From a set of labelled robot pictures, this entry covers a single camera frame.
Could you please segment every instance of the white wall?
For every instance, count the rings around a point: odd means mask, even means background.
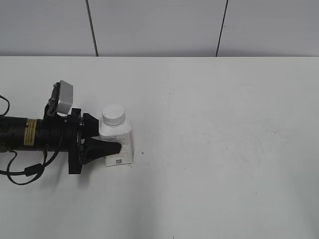
[[[218,56],[319,56],[318,0],[230,0]]]
[[[224,0],[91,0],[102,56],[215,56]]]
[[[226,0],[89,0],[100,56],[215,56]],[[230,0],[218,56],[319,56],[318,0]],[[85,0],[0,1],[0,55],[94,56]]]
[[[85,1],[1,0],[1,56],[94,56]]]

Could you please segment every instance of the black cable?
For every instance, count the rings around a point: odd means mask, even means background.
[[[221,28],[220,28],[220,33],[219,33],[219,39],[218,39],[218,44],[217,44],[217,49],[216,49],[216,57],[218,56],[219,45],[220,45],[220,39],[221,39],[221,33],[223,32],[223,28],[224,28],[224,22],[225,22],[225,17],[226,17],[227,6],[228,6],[228,0],[226,0],[226,6],[225,6],[225,11],[224,11],[224,16],[223,16],[223,22],[221,23]]]
[[[62,146],[62,142],[63,142],[63,138],[64,138],[64,128],[62,128],[62,132],[61,132],[61,136],[60,136],[60,140],[58,143],[58,147],[56,148],[56,151],[54,152],[54,154],[51,156],[51,158],[44,163],[44,167],[50,165],[50,163],[53,162],[53,160],[56,158],[56,156],[58,155],[58,153],[60,152],[61,146]]]
[[[5,100],[8,103],[8,107],[7,107],[6,111],[3,114],[0,115],[0,116],[5,116],[10,110],[10,102],[5,97],[3,97],[2,95],[0,95],[0,98]]]
[[[11,153],[14,153],[15,155],[14,155],[14,157],[10,160],[10,162],[8,163],[8,166],[6,167],[7,173],[10,173],[10,166],[11,166],[11,164],[13,163],[13,161],[15,160],[15,158],[16,158],[17,155],[18,155],[18,153],[17,153],[16,151],[14,151],[14,150],[11,150],[10,152],[11,152]],[[48,157],[48,153],[47,153],[46,150],[43,151],[43,156],[44,156],[44,158],[43,158],[43,164],[42,164],[42,165],[45,164],[46,158]],[[40,177],[42,176],[43,172],[44,172],[44,167],[42,167],[42,170],[41,170],[40,172],[38,172],[38,173],[35,175],[34,178],[32,178],[31,180],[29,180],[29,181],[27,181],[27,182],[25,182],[25,183],[17,183],[17,182],[15,182],[15,181],[12,179],[12,177],[10,176],[10,174],[7,174],[6,176],[8,177],[8,179],[9,179],[12,183],[14,183],[14,184],[16,184],[16,185],[27,185],[27,184],[29,184],[29,183],[34,182],[34,181],[37,180],[38,178],[40,178]]]
[[[93,45],[94,45],[94,50],[95,50],[95,56],[99,56],[98,47],[97,47],[97,45],[96,45],[95,34],[94,34],[94,29],[93,29],[93,22],[92,22],[92,17],[91,17],[91,11],[90,11],[89,0],[85,0],[85,3],[86,3],[86,9],[87,9],[87,11],[88,11],[88,16],[89,16],[89,21],[90,21],[90,28],[91,28],[92,38],[93,38]]]
[[[0,95],[0,98],[7,101],[7,103],[8,103],[8,107],[5,111],[5,113],[0,115],[0,116],[5,116],[10,109],[10,102],[2,95]],[[16,185],[26,185],[26,184],[34,182],[35,180],[37,180],[38,178],[40,178],[42,176],[44,169],[53,162],[53,160],[56,158],[56,156],[60,152],[63,138],[64,138],[64,128],[62,128],[62,131],[61,131],[61,136],[59,139],[58,147],[57,147],[56,151],[53,153],[53,155],[51,156],[51,158],[48,161],[46,161],[46,159],[48,157],[48,153],[47,153],[47,150],[45,149],[43,151],[43,163],[42,164],[36,164],[36,165],[30,166],[30,167],[27,167],[24,169],[24,171],[21,171],[21,172],[10,172],[11,164],[13,163],[15,158],[17,157],[18,153],[14,150],[9,150],[9,152],[14,153],[14,157],[8,163],[8,165],[6,167],[6,171],[0,170],[0,174],[6,175],[8,177],[8,179]],[[30,181],[27,181],[25,183],[17,183],[11,177],[11,176],[20,176],[20,175],[31,176],[34,174],[36,174],[35,177],[32,178]]]

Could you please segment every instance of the white table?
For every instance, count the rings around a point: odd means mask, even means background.
[[[41,118],[65,80],[83,112],[123,105],[136,144],[131,166],[68,175],[64,153],[30,185],[0,177],[1,238],[319,237],[319,58],[1,57],[0,73],[9,116]]]

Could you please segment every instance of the bottle label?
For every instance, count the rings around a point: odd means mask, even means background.
[[[108,142],[117,142],[122,145],[120,153],[105,156],[106,166],[114,166],[121,164],[132,163],[133,161],[133,146],[132,132],[115,135],[115,136],[100,136],[101,140]]]

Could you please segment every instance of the yellow label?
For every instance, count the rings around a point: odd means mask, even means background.
[[[36,119],[27,119],[24,131],[24,145],[33,146],[35,138]]]

